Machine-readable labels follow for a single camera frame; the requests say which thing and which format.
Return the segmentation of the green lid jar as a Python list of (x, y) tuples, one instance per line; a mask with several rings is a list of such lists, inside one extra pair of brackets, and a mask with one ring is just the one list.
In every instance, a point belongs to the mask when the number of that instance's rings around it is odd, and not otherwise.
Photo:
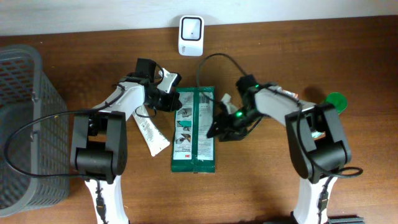
[(342, 112), (344, 112), (344, 110), (348, 106), (347, 98), (345, 97), (345, 95), (343, 95), (342, 93), (339, 93), (339, 92), (330, 93), (325, 98), (325, 103), (332, 104), (336, 108), (338, 114), (341, 114)]

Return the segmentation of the white cream tube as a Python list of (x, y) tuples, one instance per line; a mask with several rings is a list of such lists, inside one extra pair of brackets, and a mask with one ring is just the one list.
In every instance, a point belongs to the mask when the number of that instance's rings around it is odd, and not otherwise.
[(148, 116), (149, 114), (144, 105), (138, 107), (137, 111), (134, 111), (132, 114), (132, 117), (145, 139), (151, 156), (155, 157), (170, 145), (170, 141), (156, 128), (155, 124)]

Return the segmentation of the green white wipes package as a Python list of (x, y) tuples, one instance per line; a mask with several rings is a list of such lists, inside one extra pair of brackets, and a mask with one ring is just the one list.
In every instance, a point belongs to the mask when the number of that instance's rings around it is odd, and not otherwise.
[(215, 88), (178, 88), (182, 107), (175, 112), (172, 172), (214, 173), (215, 140), (207, 133), (213, 123)]

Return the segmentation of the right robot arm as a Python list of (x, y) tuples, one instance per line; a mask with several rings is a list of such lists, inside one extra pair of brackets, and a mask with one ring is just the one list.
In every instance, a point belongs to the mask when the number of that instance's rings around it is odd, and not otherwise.
[(248, 127), (261, 118), (276, 120), (286, 129), (290, 160), (300, 177), (298, 202), (287, 223), (351, 223), (355, 218), (330, 218), (328, 204), (335, 182), (350, 178), (352, 153), (333, 103), (316, 104), (299, 99), (276, 83), (260, 84), (253, 75), (236, 83), (243, 106), (237, 108), (224, 95), (217, 104), (207, 137), (240, 141)]

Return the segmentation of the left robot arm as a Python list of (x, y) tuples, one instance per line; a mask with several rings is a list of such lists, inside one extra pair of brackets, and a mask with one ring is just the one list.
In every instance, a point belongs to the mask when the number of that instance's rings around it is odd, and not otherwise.
[(122, 77), (107, 99), (75, 115), (70, 164), (83, 175), (98, 223), (129, 223), (121, 190), (127, 164), (126, 123), (139, 109), (179, 110), (182, 104), (174, 87), (181, 79), (179, 73), (139, 58), (135, 71)]

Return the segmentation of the teal wipes pouch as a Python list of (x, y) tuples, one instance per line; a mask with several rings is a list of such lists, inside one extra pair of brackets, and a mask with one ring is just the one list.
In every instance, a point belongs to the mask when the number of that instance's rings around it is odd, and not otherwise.
[(313, 139), (323, 138), (324, 136), (325, 136), (325, 132), (319, 132), (319, 131), (312, 132)]

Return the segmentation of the orange tissue pack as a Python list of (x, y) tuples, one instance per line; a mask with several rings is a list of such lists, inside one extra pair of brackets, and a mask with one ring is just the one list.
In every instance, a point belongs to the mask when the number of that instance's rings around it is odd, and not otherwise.
[(293, 97), (293, 98), (298, 99), (298, 94), (296, 94), (296, 93), (293, 93), (293, 92), (291, 92), (291, 91), (284, 90), (284, 89), (282, 89), (282, 88), (279, 88), (278, 90), (279, 90), (280, 92), (286, 94), (286, 95), (289, 95), (289, 96), (291, 96), (291, 97)]

